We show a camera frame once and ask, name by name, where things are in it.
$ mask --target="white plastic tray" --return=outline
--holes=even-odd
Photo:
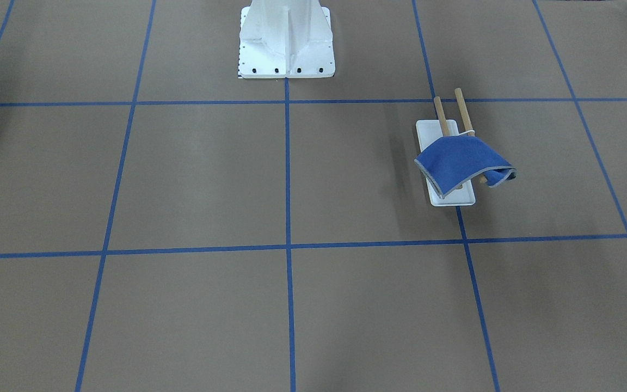
[[[446,120],[450,134],[458,136],[458,126],[456,121]],[[420,151],[426,149],[435,140],[442,137],[442,127],[439,120],[420,120],[415,123],[417,129],[417,141],[420,142]],[[427,181],[427,189],[430,193],[430,203],[437,207],[448,206],[472,206],[476,203],[476,196],[473,193],[473,185],[471,181],[466,181],[460,189],[455,189],[440,199],[435,189],[432,188],[430,181]]]

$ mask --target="blue cloth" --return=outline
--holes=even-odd
[[[475,176],[484,174],[493,188],[516,177],[514,166],[472,136],[440,137],[415,159],[440,199]]]

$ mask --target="white metal bracket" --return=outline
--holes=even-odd
[[[241,10],[239,77],[333,76],[330,26],[318,0],[253,0]]]

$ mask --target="wooden stick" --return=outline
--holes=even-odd
[[[440,97],[435,97],[435,109],[437,109],[437,117],[440,121],[440,127],[442,127],[442,136],[451,136]]]
[[[469,133],[468,136],[475,136],[476,131],[473,129],[473,124],[471,124],[471,118],[468,116],[468,107],[466,107],[466,101],[463,99],[463,92],[461,89],[455,89],[453,91],[456,94],[456,103],[458,104],[458,111],[461,112],[461,121],[463,121],[463,131],[473,131],[473,133]],[[485,174],[481,174],[478,177],[478,181],[480,183],[488,182],[488,179],[485,178]]]

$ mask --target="folded cloth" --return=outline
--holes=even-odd
[[[440,197],[480,174],[493,188],[516,177],[516,169],[478,137],[445,136],[430,144],[415,159]]]

